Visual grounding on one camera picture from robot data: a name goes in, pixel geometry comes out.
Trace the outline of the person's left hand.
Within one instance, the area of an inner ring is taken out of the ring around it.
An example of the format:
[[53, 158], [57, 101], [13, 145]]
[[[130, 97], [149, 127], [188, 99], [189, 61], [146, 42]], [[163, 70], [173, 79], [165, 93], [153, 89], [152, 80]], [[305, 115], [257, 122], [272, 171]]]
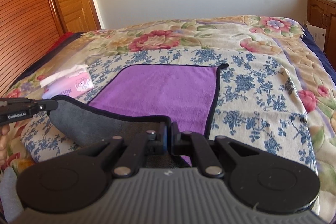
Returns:
[[0, 129], [0, 165], [3, 166], [7, 158], [7, 144], [9, 142], [8, 133], [10, 126], [8, 124], [1, 126]]

